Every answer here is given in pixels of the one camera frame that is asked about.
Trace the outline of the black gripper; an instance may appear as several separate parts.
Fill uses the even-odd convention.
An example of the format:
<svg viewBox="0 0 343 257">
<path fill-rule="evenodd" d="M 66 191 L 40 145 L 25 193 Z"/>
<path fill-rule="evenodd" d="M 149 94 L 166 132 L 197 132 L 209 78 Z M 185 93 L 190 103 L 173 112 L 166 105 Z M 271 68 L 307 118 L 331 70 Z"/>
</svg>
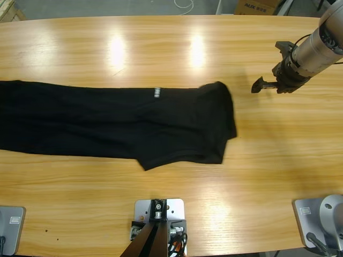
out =
<svg viewBox="0 0 343 257">
<path fill-rule="evenodd" d="M 285 57 L 273 69 L 276 82 L 267 82 L 263 77 L 258 78 L 251 87 L 251 93 L 259 93 L 262 89 L 277 89 L 277 93 L 292 93 L 310 80 L 296 72 L 292 67 L 290 55 Z"/>
</svg>

